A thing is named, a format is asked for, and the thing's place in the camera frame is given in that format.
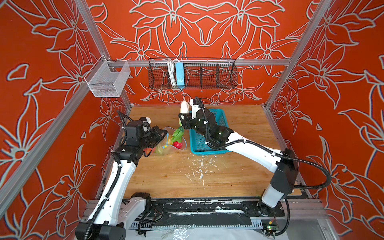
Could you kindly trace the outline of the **red round fruit toy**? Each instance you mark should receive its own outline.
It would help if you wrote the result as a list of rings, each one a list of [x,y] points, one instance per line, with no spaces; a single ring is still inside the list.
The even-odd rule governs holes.
[[[177,149],[181,149],[183,147],[183,143],[179,143],[179,142],[174,142],[173,143],[173,146]]]

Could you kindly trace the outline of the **green cabbage toy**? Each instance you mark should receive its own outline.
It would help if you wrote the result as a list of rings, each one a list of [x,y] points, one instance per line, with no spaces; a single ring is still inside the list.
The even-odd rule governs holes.
[[[157,146],[155,153],[158,155],[166,155],[168,153],[168,147],[167,146]]]

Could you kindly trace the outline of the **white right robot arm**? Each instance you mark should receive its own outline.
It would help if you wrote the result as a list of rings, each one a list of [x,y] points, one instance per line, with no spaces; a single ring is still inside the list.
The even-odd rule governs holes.
[[[194,130],[205,138],[205,144],[212,150],[227,150],[240,154],[260,164],[273,177],[261,197],[261,206],[274,208],[281,199],[299,186],[295,184],[299,163],[311,165],[323,172],[326,177],[324,183],[314,186],[301,186],[301,189],[323,189],[330,185],[330,172],[313,162],[290,157],[287,151],[280,151],[265,147],[251,141],[234,130],[221,126],[216,122],[214,114],[207,109],[200,98],[189,102],[183,101],[180,107],[179,119],[185,130]]]

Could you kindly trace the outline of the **white daikon toy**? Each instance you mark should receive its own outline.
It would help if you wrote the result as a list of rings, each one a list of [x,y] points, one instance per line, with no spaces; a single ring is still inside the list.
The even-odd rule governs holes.
[[[187,101],[182,101],[180,106],[180,113],[181,114],[188,114],[190,112],[189,110],[189,103]]]

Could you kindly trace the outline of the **clear zip top bag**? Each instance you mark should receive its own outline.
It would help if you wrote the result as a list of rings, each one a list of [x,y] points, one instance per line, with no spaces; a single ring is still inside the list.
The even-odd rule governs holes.
[[[153,153],[156,156],[165,156],[179,151],[184,151],[187,148],[185,139],[185,130],[182,127],[176,129],[165,127],[168,131],[165,138],[154,148]]]

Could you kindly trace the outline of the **yellow green potato toy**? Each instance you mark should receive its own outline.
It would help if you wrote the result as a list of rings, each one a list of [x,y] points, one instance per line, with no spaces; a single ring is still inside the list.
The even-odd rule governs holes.
[[[168,136],[168,141],[167,141],[167,145],[170,145],[172,146],[173,145],[173,136]]]

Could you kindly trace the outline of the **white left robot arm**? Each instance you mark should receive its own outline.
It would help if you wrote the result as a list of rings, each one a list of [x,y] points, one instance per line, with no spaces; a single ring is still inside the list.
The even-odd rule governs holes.
[[[168,131],[158,126],[151,127],[151,120],[147,117],[133,120],[123,113],[119,113],[119,117],[124,135],[118,148],[111,151],[113,167],[95,209],[76,228],[78,240],[124,240],[127,229],[139,215],[150,210],[150,194],[136,193],[125,206],[126,213],[120,215],[126,188],[141,157],[148,157],[146,151],[155,149]]]

